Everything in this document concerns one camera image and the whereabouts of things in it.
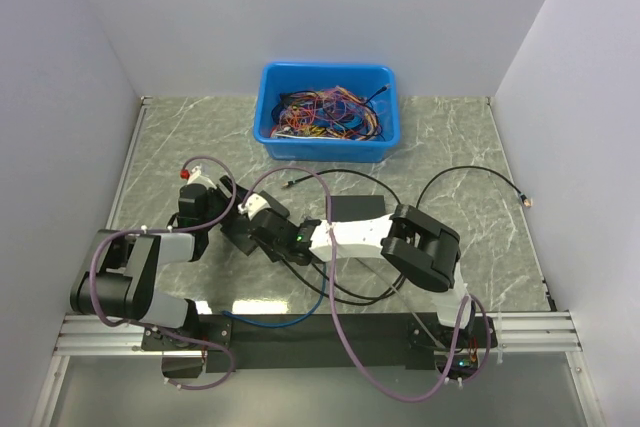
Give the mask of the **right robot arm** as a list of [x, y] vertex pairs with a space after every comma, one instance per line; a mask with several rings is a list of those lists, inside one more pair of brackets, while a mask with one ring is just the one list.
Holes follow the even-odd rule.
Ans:
[[414, 286], [427, 291], [440, 334], [452, 346], [475, 333], [472, 306], [460, 271], [460, 236], [410, 205], [381, 217], [296, 225], [264, 202], [238, 208], [249, 220], [249, 235], [272, 261], [306, 266], [333, 259], [384, 259]]

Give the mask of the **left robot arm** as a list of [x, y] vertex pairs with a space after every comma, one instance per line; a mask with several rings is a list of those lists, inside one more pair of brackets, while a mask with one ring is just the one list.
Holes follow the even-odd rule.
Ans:
[[158, 290], [155, 282], [161, 266], [201, 259], [215, 219], [220, 220], [222, 233], [245, 253], [255, 248], [247, 235], [246, 219], [238, 212], [247, 190], [227, 175], [220, 182], [199, 178], [181, 187], [178, 211], [169, 221], [176, 233], [121, 236], [115, 230], [99, 230], [72, 284], [71, 310], [95, 313], [90, 295], [90, 268], [95, 264], [95, 290], [105, 316], [164, 327], [176, 347], [194, 346], [201, 335], [195, 302]]

